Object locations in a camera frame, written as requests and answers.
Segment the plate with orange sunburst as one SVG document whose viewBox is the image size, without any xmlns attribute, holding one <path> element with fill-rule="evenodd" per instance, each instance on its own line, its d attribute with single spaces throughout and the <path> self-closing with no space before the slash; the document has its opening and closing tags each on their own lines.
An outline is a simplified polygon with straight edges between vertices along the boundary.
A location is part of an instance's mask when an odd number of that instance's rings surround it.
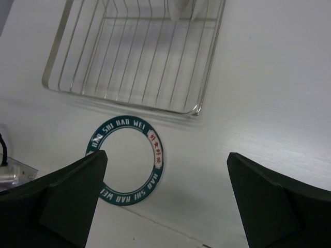
<svg viewBox="0 0 331 248">
<path fill-rule="evenodd" d="M 180 19 L 182 12 L 191 4 L 190 0 L 170 0 L 168 1 L 168 11 L 170 19 L 174 22 Z"/>
</svg>

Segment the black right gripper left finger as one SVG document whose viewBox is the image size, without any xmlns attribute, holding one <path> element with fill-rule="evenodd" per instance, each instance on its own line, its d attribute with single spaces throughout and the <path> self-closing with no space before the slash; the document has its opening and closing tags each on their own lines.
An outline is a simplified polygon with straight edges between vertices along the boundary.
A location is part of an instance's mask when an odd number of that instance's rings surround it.
<svg viewBox="0 0 331 248">
<path fill-rule="evenodd" d="M 107 161 L 98 150 L 1 191 L 1 247 L 85 247 Z"/>
</svg>

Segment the plate with dark green rim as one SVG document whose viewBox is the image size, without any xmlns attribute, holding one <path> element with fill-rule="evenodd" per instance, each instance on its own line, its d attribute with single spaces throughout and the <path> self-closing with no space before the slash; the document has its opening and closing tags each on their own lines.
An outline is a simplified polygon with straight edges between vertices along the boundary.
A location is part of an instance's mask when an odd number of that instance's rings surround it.
<svg viewBox="0 0 331 248">
<path fill-rule="evenodd" d="M 152 194 L 163 173 L 164 149 L 150 123 L 131 115 L 107 120 L 91 136 L 85 154 L 98 150 L 108 156 L 102 200 L 130 206 Z"/>
</svg>

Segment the white plate with green rings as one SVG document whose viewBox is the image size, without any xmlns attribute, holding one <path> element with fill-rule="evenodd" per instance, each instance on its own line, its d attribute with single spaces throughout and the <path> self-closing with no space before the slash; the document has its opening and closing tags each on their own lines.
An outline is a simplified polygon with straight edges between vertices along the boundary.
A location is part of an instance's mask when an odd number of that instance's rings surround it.
<svg viewBox="0 0 331 248">
<path fill-rule="evenodd" d="M 191 15 L 191 20 L 195 20 L 196 17 L 200 14 L 200 12 L 203 10 L 205 4 L 207 3 L 207 0 L 195 0 L 193 1 L 193 11 Z"/>
</svg>

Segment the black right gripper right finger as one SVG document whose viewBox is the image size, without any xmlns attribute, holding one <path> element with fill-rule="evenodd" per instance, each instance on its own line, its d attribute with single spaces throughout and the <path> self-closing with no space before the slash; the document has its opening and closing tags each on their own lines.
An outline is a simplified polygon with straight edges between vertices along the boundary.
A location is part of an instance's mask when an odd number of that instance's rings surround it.
<svg viewBox="0 0 331 248">
<path fill-rule="evenodd" d="M 249 247 L 330 247 L 330 191 L 236 152 L 227 167 Z"/>
</svg>

